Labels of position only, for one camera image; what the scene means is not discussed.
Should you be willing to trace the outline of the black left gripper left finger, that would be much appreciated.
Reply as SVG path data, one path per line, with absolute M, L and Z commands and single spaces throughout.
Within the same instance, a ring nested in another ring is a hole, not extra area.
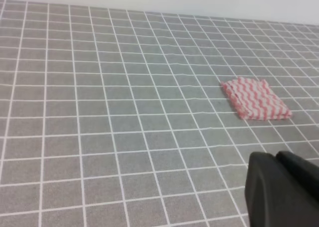
M 250 154 L 245 200 L 252 227 L 319 225 L 319 202 L 289 174 L 276 155 Z

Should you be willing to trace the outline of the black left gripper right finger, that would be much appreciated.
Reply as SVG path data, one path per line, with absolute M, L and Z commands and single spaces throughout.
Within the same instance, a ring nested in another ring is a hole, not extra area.
M 279 151 L 276 159 L 315 200 L 319 201 L 318 166 L 288 151 Z

